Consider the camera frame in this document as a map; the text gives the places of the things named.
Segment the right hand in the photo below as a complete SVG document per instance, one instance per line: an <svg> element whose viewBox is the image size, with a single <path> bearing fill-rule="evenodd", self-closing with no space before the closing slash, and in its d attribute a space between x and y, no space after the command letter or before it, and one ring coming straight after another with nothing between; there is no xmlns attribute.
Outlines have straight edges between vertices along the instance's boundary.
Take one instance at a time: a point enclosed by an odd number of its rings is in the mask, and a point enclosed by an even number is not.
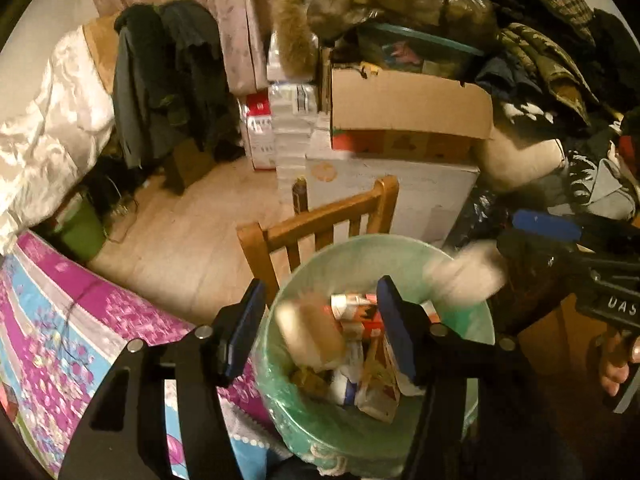
<svg viewBox="0 0 640 480"><path fill-rule="evenodd" d="M599 380L609 396L616 396L630 373L631 364L639 363L639 338L624 336L608 326L600 344Z"/></svg>

